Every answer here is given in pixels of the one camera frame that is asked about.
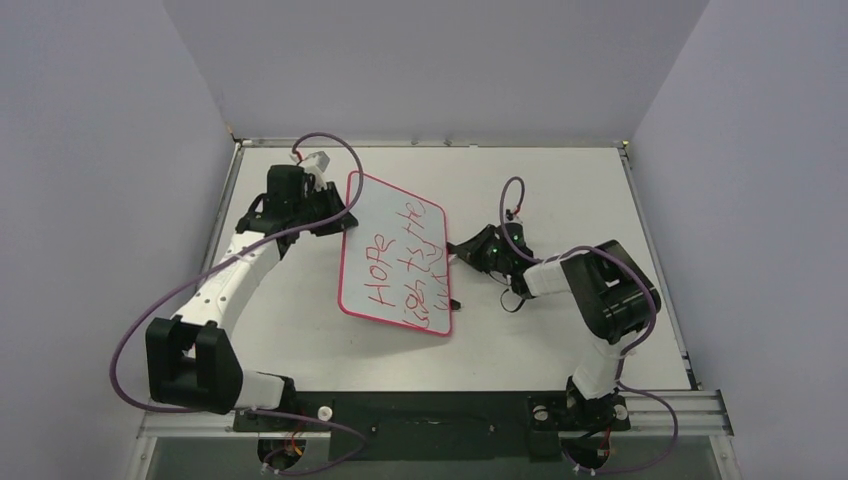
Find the pink framed whiteboard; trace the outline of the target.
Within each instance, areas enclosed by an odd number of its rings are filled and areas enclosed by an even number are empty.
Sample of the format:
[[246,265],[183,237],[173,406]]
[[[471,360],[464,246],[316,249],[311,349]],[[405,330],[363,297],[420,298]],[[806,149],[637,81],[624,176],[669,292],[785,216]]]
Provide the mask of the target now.
[[338,305],[378,323],[446,337],[453,330],[445,210],[352,171],[347,200],[358,225],[342,239]]

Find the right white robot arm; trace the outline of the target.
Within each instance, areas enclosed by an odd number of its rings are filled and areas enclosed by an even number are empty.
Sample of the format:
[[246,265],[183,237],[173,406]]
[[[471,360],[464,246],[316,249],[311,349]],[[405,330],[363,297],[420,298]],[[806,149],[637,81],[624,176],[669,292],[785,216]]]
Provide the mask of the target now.
[[661,310],[656,287],[618,241],[542,260],[526,245],[523,226],[507,222],[488,225],[447,249],[478,272],[504,276],[522,302],[571,294],[592,343],[567,381],[565,416],[588,427],[615,412],[625,358],[644,341],[641,333],[652,330]]

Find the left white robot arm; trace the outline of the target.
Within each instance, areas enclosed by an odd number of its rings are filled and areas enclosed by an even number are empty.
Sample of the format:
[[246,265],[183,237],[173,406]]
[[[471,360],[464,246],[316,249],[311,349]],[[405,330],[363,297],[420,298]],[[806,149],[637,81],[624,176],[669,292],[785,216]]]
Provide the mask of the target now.
[[150,394],[154,401],[226,414],[259,409],[272,429],[298,416],[290,377],[244,369],[229,335],[267,274],[303,231],[317,237],[357,226],[325,166],[274,165],[259,194],[238,220],[221,260],[191,299],[145,331]]

